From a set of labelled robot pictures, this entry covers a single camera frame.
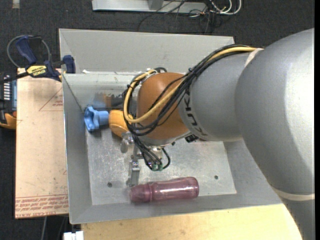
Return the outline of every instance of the metal stand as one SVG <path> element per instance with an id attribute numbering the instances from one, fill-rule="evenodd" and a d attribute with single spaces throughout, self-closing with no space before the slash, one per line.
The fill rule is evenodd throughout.
<path id="1" fill-rule="evenodd" d="M 157 12 L 166 13 L 179 6 L 181 0 L 93 0 L 93 11 L 126 11 L 126 12 Z M 203 11 L 206 5 L 203 2 L 185 2 L 179 13 L 198 13 Z"/>

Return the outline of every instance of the black cable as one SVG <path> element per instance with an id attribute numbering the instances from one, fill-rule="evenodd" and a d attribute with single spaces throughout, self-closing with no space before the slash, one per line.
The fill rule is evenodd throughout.
<path id="1" fill-rule="evenodd" d="M 161 67 L 161 66 L 154 68 L 154 70 L 157 71 L 158 73 L 160 73 L 161 70 L 164 71 L 164 72 L 168 72 L 168 70 L 166 68 Z"/>
<path id="2" fill-rule="evenodd" d="M 170 5 L 171 3 L 176 2 L 176 1 L 177 1 L 177 0 L 172 0 L 172 1 L 168 2 L 167 4 L 165 4 L 164 6 L 162 6 L 161 8 L 159 8 L 158 10 L 152 12 L 151 14 L 149 14 L 148 16 L 146 16 L 145 18 L 143 18 L 143 19 L 140 21 L 140 23 L 139 23 L 136 31 L 137 31 L 137 32 L 140 31 L 140 27 L 141 27 L 142 23 L 143 23 L 146 19 L 148 19 L 149 17 L 153 16 L 155 13 L 158 13 L 158 12 L 161 11 L 163 8 L 167 7 L 168 5 Z"/>
<path id="3" fill-rule="evenodd" d="M 173 104 L 177 101 L 177 99 L 185 92 L 187 88 L 191 85 L 193 80 L 198 77 L 205 69 L 207 69 L 210 65 L 213 63 L 217 62 L 218 60 L 221 60 L 227 56 L 237 54 L 237 53 L 242 53 L 240 52 L 230 52 L 224 55 L 221 55 L 215 59 L 211 59 L 209 62 L 208 60 L 215 54 L 229 48 L 233 47 L 248 47 L 247 45 L 237 45 L 237 44 L 231 44 L 224 46 L 220 49 L 215 50 L 211 54 L 209 54 L 204 60 L 200 61 L 195 67 L 193 67 L 191 70 L 189 70 L 189 73 L 186 75 L 186 78 L 182 81 L 180 86 L 177 88 L 175 93 L 172 95 L 172 97 L 169 99 L 169 101 L 163 106 L 162 110 L 160 111 L 158 117 L 148 125 L 142 126 L 142 127 L 137 127 L 136 125 L 131 125 L 127 121 L 127 126 L 128 129 L 132 132 L 132 134 L 137 135 L 137 136 L 144 136 L 150 132 L 152 132 L 156 126 L 159 124 L 160 119 L 171 109 Z"/>
<path id="4" fill-rule="evenodd" d="M 181 98 L 178 101 L 178 103 L 176 104 L 175 108 L 170 112 L 170 114 L 166 117 L 166 119 L 162 123 L 158 124 L 157 126 L 162 126 L 169 119 L 169 117 L 171 117 L 171 115 L 175 112 L 175 110 L 177 109 L 177 107 L 179 106 L 181 101 L 183 100 L 184 96 L 185 96 L 184 94 L 181 95 Z"/>
<path id="5" fill-rule="evenodd" d="M 167 153 L 167 151 L 165 150 L 164 147 L 162 148 L 162 151 L 165 154 L 166 158 L 168 159 L 168 163 L 162 168 L 162 169 L 166 169 L 170 165 L 171 159 L 170 159 L 170 156 L 169 156 L 169 154 Z"/>

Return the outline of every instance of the cardboard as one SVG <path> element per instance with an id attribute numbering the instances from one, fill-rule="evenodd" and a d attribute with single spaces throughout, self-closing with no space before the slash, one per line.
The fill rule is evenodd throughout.
<path id="1" fill-rule="evenodd" d="M 69 212 L 62 83 L 17 83 L 15 218 Z"/>

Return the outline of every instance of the pink bottle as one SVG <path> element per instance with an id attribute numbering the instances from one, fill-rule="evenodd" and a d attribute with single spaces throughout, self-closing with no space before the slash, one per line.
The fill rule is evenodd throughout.
<path id="1" fill-rule="evenodd" d="M 131 188 L 132 202 L 151 202 L 171 199 L 193 199 L 199 195 L 199 184 L 194 177 L 175 178 Z"/>

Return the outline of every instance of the blue plastic object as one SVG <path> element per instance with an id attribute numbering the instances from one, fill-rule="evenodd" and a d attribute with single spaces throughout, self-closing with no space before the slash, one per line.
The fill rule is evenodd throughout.
<path id="1" fill-rule="evenodd" d="M 63 62 L 66 66 L 66 72 L 68 74 L 74 74 L 76 73 L 76 64 L 75 64 L 75 60 L 71 55 L 66 55 L 63 57 Z"/>
<path id="2" fill-rule="evenodd" d="M 20 37 L 19 40 L 15 43 L 15 46 L 18 52 L 28 60 L 30 65 L 32 65 L 37 62 L 37 58 L 29 46 L 28 39 L 28 35 Z"/>
<path id="3" fill-rule="evenodd" d="M 109 122 L 108 111 L 97 111 L 92 106 L 88 106 L 84 112 L 84 123 L 89 132 L 97 130 L 100 126 Z"/>

